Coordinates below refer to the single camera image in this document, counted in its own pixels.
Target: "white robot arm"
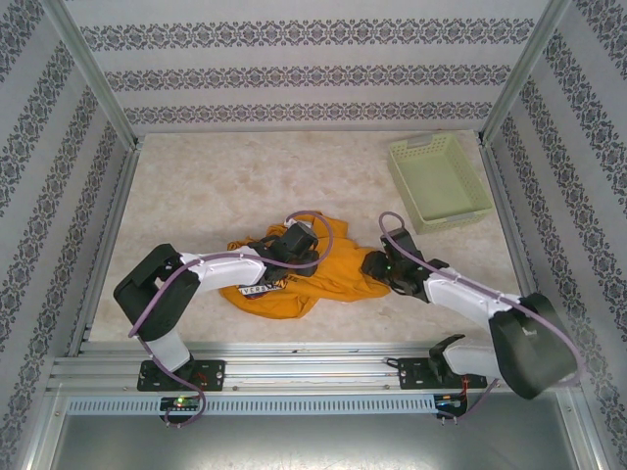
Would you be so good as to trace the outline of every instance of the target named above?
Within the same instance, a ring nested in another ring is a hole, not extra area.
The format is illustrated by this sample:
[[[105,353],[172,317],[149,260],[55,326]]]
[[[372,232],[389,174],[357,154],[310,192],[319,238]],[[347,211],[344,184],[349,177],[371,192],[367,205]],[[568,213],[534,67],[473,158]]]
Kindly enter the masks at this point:
[[[435,268],[425,269],[404,256],[404,252]],[[474,288],[445,262],[424,262],[405,228],[381,237],[385,253],[369,254],[362,271],[390,286],[400,295],[445,306],[472,320],[490,333],[491,341],[454,335],[429,352],[430,366],[441,381],[447,375],[480,375],[503,379],[518,395],[532,399],[547,387],[577,370],[577,360],[569,346],[545,325],[510,304],[520,305],[542,317],[565,335],[565,328],[549,300],[541,294],[520,297],[500,294],[473,282]]]
[[[390,235],[406,252],[423,259],[407,230],[401,228]],[[382,242],[385,253],[372,252],[366,256],[362,265],[364,274],[387,284],[398,294],[446,306],[474,321],[492,336],[492,341],[473,341],[463,335],[454,335],[432,348],[429,365],[441,383],[451,375],[500,378],[520,396],[532,399],[576,370],[571,351],[546,327],[510,305],[456,282],[457,272],[445,262],[429,261],[430,266],[439,269],[431,272],[401,255],[385,237]],[[231,258],[221,258],[220,254],[208,257],[178,253],[171,245],[161,245],[126,276],[114,291],[114,297],[135,324],[157,295],[158,280],[166,281],[191,260],[213,258],[182,271],[137,330],[139,339],[149,346],[167,371],[188,380],[193,371],[190,366],[193,357],[178,336],[175,325],[193,295],[232,285],[263,286],[282,279],[287,275],[286,268],[243,257],[254,255],[305,264],[317,259],[316,244],[314,233],[307,225],[298,222],[280,238],[264,239],[228,252]],[[234,254],[242,257],[233,258]],[[310,276],[314,274],[315,266],[296,272]],[[563,331],[555,310],[545,297],[539,294],[525,298],[502,295],[500,299],[509,299],[532,309]]]

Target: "yellow cloth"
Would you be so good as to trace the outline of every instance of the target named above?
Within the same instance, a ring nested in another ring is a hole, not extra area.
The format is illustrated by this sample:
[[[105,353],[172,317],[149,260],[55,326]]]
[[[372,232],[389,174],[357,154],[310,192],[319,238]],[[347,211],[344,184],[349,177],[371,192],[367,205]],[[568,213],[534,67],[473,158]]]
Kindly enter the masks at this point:
[[[322,255],[328,246],[328,234],[322,222],[312,215],[296,217],[312,223],[312,230],[318,238],[316,251]],[[340,302],[353,302],[360,299],[383,297],[390,292],[388,287],[362,274],[361,267],[365,256],[372,248],[360,248],[347,237],[349,224],[343,220],[326,217],[333,230],[333,246],[329,256],[318,265],[311,277],[289,274],[286,279],[273,286],[246,289],[237,286],[220,289],[222,296],[244,311],[267,318],[299,318],[312,309],[318,299],[331,299]],[[272,225],[266,236],[281,236],[287,228]],[[236,250],[255,240],[247,238],[228,244],[228,250]],[[261,292],[266,288],[274,289]]]

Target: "marble floor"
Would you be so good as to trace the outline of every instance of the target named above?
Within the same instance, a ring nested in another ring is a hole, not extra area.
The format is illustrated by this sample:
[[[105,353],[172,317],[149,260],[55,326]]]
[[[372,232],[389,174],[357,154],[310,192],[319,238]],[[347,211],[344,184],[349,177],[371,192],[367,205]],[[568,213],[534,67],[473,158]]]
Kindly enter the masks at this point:
[[[349,236],[380,248],[377,217],[409,220],[386,165],[387,146],[411,132],[241,132],[146,137],[116,241],[90,341],[132,341],[113,299],[123,277],[155,246],[182,252],[223,251],[232,240],[261,237],[287,214],[319,210],[347,220]],[[458,139],[488,187],[470,131]],[[495,211],[479,223],[415,236],[428,258],[517,293]],[[188,341],[437,342],[481,330],[443,307],[394,293],[355,303],[319,301],[305,317],[270,320],[239,310],[218,292],[195,296],[178,324]]]

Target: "damask wallpaper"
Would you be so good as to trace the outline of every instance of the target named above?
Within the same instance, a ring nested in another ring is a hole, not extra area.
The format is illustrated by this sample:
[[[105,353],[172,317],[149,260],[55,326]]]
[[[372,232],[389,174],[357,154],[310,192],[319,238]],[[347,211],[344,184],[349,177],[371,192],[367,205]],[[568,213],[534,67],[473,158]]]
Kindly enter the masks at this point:
[[[566,313],[627,468],[627,2],[573,2],[493,143],[537,287]]]
[[[135,132],[479,129],[547,0],[71,0]]]
[[[65,355],[126,149],[36,0],[0,1],[0,469]]]

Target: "green plastic basket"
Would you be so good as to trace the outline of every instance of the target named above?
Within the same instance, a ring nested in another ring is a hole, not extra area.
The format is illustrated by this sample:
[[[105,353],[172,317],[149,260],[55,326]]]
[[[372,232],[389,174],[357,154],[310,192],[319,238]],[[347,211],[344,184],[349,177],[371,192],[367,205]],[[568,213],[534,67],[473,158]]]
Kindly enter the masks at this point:
[[[452,133],[394,142],[388,166],[416,233],[478,222],[494,209]]]

